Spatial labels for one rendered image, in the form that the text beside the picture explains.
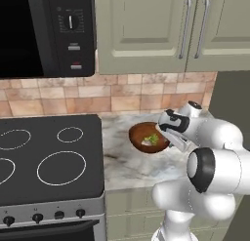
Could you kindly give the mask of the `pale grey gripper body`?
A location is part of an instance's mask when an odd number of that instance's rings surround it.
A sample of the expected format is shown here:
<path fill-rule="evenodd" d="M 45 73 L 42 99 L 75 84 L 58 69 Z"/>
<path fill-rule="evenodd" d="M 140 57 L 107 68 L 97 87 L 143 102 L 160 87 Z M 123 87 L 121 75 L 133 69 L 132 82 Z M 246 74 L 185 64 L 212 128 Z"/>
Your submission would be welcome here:
<path fill-rule="evenodd" d="M 189 124 L 175 124 L 158 123 L 156 129 L 181 152 L 186 152 L 192 143 L 192 139 L 188 135 Z"/>

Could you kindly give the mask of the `green broccoli floret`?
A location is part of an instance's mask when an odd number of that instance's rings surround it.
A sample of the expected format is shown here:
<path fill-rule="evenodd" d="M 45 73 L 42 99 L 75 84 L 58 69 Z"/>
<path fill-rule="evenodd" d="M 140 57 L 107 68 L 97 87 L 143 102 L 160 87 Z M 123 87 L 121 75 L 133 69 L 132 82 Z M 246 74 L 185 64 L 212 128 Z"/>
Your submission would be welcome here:
<path fill-rule="evenodd" d="M 152 134 L 148 137 L 145 137 L 144 140 L 150 141 L 152 145 L 157 145 L 159 137 L 157 134 Z"/>

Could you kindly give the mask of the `brown wooden bowl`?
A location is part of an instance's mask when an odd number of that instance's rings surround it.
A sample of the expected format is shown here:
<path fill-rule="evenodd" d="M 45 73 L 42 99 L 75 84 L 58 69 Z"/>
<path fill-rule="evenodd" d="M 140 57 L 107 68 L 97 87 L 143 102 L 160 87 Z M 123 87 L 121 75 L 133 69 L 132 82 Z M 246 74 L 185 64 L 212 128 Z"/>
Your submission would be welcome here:
<path fill-rule="evenodd" d="M 142 140 L 152 134 L 157 134 L 159 137 L 157 145 L 142 145 Z M 156 130 L 155 122 L 142 122 L 134 125 L 129 130 L 129 139 L 132 145 L 138 151 L 149 154 L 163 151 L 170 144 L 170 142 L 166 138 L 164 138 L 159 131 Z"/>

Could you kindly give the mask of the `grey fridge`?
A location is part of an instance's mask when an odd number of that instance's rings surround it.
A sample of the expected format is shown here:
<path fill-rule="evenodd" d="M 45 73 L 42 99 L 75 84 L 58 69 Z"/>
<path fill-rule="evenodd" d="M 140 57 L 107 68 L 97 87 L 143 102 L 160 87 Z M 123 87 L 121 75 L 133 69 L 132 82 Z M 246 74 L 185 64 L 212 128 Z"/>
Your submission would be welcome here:
<path fill-rule="evenodd" d="M 250 71 L 219 72 L 209 112 L 236 125 L 250 150 Z M 228 230 L 217 230 L 214 241 L 250 241 L 250 196 L 242 198 Z"/>

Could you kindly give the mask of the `sage green drawer front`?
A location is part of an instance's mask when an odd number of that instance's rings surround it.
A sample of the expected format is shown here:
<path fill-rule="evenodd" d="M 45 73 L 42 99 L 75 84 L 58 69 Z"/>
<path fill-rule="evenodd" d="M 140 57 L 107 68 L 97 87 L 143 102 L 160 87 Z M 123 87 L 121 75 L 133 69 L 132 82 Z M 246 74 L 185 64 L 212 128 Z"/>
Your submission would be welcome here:
<path fill-rule="evenodd" d="M 151 199 L 151 187 L 107 191 L 105 203 L 109 216 L 163 213 Z"/>

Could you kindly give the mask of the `sage green lower cupboard door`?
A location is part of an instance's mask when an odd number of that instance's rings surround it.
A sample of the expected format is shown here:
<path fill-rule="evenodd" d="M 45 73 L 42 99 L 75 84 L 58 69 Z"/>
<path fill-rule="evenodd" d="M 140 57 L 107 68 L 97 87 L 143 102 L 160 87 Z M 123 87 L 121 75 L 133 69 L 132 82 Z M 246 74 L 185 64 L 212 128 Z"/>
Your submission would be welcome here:
<path fill-rule="evenodd" d="M 163 214 L 120 215 L 107 218 L 107 237 L 109 240 L 122 240 L 147 237 L 163 222 Z"/>

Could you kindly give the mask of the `sage green cupboard door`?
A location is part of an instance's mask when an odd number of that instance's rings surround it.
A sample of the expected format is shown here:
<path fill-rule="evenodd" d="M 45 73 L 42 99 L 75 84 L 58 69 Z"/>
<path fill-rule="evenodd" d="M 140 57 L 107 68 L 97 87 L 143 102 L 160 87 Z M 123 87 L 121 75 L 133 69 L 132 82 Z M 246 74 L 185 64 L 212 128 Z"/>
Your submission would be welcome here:
<path fill-rule="evenodd" d="M 163 222 L 163 214 L 120 215 L 107 218 L 107 237 L 109 240 L 122 240 L 147 237 Z"/>
<path fill-rule="evenodd" d="M 96 0 L 101 74 L 178 73 L 186 69 L 196 0 L 191 0 L 184 57 L 186 0 Z"/>
<path fill-rule="evenodd" d="M 196 1 L 187 72 L 250 70 L 250 0 L 209 0 L 201 52 L 194 58 L 204 14 Z"/>

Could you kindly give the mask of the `black and silver stove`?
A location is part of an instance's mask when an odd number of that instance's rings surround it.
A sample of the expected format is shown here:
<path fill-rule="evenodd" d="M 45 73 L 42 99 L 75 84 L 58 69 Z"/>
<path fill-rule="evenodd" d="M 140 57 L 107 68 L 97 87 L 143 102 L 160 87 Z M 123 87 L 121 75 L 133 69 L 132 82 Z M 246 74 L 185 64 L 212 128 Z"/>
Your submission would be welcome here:
<path fill-rule="evenodd" d="M 0 119 L 0 229 L 99 220 L 0 241 L 107 241 L 102 121 L 96 114 Z M 78 209 L 86 214 L 79 218 Z M 64 218 L 55 219 L 63 211 Z M 36 223 L 32 217 L 42 214 Z M 11 226 L 3 223 L 15 218 Z"/>

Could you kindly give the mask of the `black microwave oven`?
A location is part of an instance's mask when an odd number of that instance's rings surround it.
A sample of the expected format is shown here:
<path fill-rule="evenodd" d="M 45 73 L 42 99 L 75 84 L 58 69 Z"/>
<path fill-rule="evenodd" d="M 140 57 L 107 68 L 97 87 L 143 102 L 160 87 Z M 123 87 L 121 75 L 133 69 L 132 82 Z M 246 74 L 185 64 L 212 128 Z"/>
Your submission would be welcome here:
<path fill-rule="evenodd" d="M 95 0 L 48 0 L 49 78 L 90 77 L 95 73 Z"/>

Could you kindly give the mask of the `black microwave door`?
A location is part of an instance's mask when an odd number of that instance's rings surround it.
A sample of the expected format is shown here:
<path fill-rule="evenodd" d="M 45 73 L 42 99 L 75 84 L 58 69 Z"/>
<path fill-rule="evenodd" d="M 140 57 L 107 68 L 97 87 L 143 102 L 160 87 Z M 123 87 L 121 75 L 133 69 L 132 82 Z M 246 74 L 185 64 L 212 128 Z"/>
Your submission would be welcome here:
<path fill-rule="evenodd" d="M 0 79 L 51 76 L 48 0 L 0 0 Z"/>

